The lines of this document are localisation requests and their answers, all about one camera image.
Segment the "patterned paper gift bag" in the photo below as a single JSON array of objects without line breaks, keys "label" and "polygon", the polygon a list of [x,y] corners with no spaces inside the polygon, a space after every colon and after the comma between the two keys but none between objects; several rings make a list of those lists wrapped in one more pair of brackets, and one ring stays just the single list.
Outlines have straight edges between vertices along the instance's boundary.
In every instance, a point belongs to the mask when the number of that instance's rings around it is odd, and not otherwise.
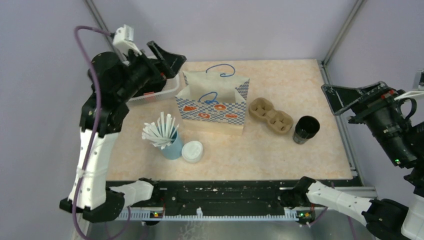
[{"label": "patterned paper gift bag", "polygon": [[250,78],[232,72],[183,71],[186,86],[176,95],[184,127],[240,136],[245,126]]}]

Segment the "stack of white lids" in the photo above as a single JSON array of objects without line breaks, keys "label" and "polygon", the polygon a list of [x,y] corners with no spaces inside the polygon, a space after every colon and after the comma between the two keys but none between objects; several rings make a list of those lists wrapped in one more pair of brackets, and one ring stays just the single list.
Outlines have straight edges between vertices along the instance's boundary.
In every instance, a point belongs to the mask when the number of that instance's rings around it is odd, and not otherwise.
[{"label": "stack of white lids", "polygon": [[181,156],[188,163],[199,162],[202,159],[203,154],[204,154],[203,144],[197,140],[187,142],[181,150]]}]

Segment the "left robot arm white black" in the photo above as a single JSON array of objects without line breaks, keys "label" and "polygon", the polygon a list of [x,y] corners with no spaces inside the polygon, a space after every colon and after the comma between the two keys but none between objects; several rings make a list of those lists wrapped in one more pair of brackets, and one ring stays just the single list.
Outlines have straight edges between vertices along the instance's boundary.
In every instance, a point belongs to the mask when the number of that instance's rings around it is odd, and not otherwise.
[{"label": "left robot arm white black", "polygon": [[127,63],[112,51],[90,59],[88,77],[92,94],[81,108],[80,156],[75,182],[59,207],[81,214],[91,223],[115,220],[124,208],[144,202],[160,202],[155,182],[140,178],[120,186],[107,186],[106,175],[115,141],[129,113],[128,101],[147,84],[175,78],[187,58],[168,52],[154,41],[147,43],[154,58],[130,49]]}]

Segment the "brown pulp cup carrier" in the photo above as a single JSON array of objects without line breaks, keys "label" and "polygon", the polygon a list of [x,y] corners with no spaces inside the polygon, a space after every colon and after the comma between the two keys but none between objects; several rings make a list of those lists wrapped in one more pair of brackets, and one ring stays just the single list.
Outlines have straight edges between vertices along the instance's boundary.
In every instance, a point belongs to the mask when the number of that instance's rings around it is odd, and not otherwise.
[{"label": "brown pulp cup carrier", "polygon": [[249,115],[276,135],[287,134],[294,125],[293,118],[282,110],[276,110],[266,98],[258,97],[248,106]]}]

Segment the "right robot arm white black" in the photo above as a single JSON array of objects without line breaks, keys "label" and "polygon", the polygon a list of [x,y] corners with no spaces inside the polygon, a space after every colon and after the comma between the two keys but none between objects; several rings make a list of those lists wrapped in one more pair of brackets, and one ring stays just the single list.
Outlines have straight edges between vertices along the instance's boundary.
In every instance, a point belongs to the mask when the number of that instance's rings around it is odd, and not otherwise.
[{"label": "right robot arm white black", "polygon": [[376,188],[376,198],[352,195],[304,176],[283,190],[279,203],[286,208],[322,206],[348,216],[380,240],[421,240],[424,237],[424,125],[412,116],[424,87],[395,89],[385,82],[353,88],[324,84],[331,112],[351,111],[350,124],[365,125],[387,159],[404,172],[395,173],[371,162],[365,180]]}]

